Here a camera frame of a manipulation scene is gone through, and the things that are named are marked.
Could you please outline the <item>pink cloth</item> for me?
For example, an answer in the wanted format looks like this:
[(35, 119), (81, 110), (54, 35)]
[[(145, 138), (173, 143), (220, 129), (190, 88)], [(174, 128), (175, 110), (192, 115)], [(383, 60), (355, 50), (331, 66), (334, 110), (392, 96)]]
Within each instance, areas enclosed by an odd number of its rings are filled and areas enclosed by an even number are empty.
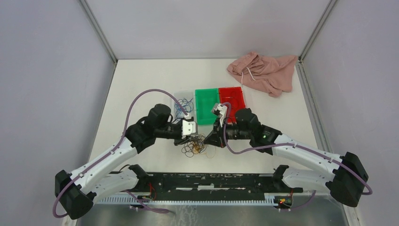
[(249, 52), (227, 66), (227, 72), (242, 86), (280, 97), (293, 89), (296, 55), (263, 56)]

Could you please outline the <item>red plastic bin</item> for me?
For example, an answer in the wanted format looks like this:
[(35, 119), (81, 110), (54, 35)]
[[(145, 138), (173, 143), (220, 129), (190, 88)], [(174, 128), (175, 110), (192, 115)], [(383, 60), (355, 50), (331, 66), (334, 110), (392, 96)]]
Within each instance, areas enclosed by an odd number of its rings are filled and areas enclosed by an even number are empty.
[(221, 103), (228, 102), (231, 104), (231, 112), (229, 114), (228, 123), (236, 123), (235, 113), (246, 108), (243, 92), (241, 87), (219, 88), (219, 99)]

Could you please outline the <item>aluminium frame rail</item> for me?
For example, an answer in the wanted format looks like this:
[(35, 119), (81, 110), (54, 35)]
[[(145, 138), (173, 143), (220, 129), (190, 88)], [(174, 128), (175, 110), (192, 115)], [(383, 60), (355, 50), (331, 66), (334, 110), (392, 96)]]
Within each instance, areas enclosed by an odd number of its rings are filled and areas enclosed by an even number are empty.
[[(76, 181), (76, 185), (81, 186), (83, 192), (94, 192), (105, 195), (114, 194), (124, 189), (131, 189), (137, 185), (139, 179), (148, 176), (146, 172), (139, 173), (126, 170), (122, 173), (112, 174), (110, 176), (95, 179), (93, 176), (83, 177)], [(331, 193), (335, 189), (342, 189), (343, 185), (338, 181), (329, 181), (325, 177), (315, 174), (311, 171), (294, 171), (287, 170), (284, 173), (275, 172), (274, 177), (281, 179), (282, 182), (290, 188), (302, 188), (303, 191), (316, 190)]]

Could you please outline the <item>clear plastic bin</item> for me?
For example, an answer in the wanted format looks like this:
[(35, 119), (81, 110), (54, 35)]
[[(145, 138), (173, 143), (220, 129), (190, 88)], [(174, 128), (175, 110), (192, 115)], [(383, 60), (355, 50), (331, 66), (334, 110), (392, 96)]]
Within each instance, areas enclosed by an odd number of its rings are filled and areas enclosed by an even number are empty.
[[(194, 120), (196, 121), (196, 101), (194, 91), (177, 91), (173, 93), (173, 96), (177, 99), (183, 109), (194, 117)], [(174, 100), (171, 101), (171, 113), (173, 115), (173, 123), (178, 123), (184, 117), (183, 111)]]

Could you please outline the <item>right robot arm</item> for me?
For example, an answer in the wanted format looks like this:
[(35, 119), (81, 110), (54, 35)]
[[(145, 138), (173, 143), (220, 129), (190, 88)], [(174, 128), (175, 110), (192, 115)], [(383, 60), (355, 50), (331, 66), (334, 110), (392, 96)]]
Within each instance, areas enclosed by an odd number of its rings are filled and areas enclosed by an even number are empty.
[(306, 167), (303, 170), (278, 166), (271, 180), (275, 191), (284, 192), (288, 188), (328, 191), (336, 201), (349, 207), (357, 207), (361, 196), (372, 195), (367, 183), (369, 176), (357, 155), (350, 152), (339, 155), (302, 144), (261, 124), (249, 108), (238, 110), (233, 124), (228, 123), (227, 104), (216, 104), (211, 112), (216, 120), (205, 144), (227, 148), (232, 154), (258, 151)]

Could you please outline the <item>green plastic bin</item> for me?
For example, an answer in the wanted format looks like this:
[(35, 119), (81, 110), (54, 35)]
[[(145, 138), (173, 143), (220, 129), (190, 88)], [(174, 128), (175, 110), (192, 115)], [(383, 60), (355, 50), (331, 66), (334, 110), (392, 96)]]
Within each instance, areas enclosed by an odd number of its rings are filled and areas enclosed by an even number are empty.
[(198, 125), (211, 125), (216, 120), (216, 115), (211, 112), (214, 105), (219, 103), (218, 89), (196, 89), (195, 103)]

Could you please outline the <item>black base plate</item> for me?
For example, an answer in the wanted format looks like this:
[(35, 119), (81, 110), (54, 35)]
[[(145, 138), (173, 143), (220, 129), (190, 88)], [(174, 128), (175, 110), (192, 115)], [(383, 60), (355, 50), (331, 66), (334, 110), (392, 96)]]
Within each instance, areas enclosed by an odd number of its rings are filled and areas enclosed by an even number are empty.
[(261, 201), (265, 194), (299, 194), (271, 174), (150, 172), (129, 190), (156, 201)]

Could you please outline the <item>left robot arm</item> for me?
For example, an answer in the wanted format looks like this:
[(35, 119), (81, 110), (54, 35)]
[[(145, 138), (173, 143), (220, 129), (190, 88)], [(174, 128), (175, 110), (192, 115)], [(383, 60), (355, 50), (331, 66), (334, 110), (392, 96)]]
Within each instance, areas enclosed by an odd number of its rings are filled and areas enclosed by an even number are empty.
[(175, 145), (181, 145), (197, 133), (198, 125), (192, 115), (184, 116), (177, 123), (169, 121), (170, 115), (167, 105), (156, 104), (147, 116), (127, 127), (121, 139), (101, 155), (72, 172), (58, 172), (55, 175), (56, 203), (60, 203), (66, 213), (58, 215), (54, 206), (54, 216), (79, 219), (107, 196), (132, 188), (139, 192), (145, 190), (148, 178), (140, 167), (114, 176), (109, 173), (155, 144), (158, 138), (172, 139)]

